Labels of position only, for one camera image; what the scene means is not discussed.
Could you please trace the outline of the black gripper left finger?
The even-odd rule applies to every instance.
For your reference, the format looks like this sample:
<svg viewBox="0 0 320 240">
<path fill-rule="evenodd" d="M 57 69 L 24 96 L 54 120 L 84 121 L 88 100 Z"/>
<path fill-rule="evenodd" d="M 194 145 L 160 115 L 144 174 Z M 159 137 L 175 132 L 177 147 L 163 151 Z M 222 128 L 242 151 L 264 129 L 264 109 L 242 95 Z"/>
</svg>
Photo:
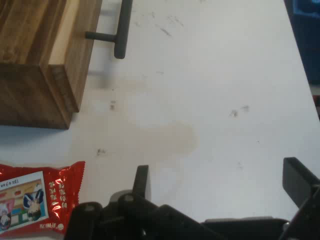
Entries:
<svg viewBox="0 0 320 240">
<path fill-rule="evenodd" d="M 66 240 L 218 240 L 220 234 L 169 205 L 148 199 L 148 165 L 139 165 L 133 187 L 115 193 L 106 207 L 82 203 L 72 210 Z"/>
</svg>

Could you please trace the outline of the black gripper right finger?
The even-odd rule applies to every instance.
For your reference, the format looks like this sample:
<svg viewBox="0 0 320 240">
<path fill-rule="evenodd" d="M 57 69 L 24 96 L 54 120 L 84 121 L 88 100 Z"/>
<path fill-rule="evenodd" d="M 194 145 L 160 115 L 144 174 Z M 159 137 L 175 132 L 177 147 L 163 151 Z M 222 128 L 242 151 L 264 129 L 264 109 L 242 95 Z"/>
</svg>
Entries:
<svg viewBox="0 0 320 240">
<path fill-rule="evenodd" d="M 284 228 L 281 240 L 318 240 L 320 238 L 320 179 L 297 158 L 283 159 L 282 186 L 298 207 Z"/>
</svg>

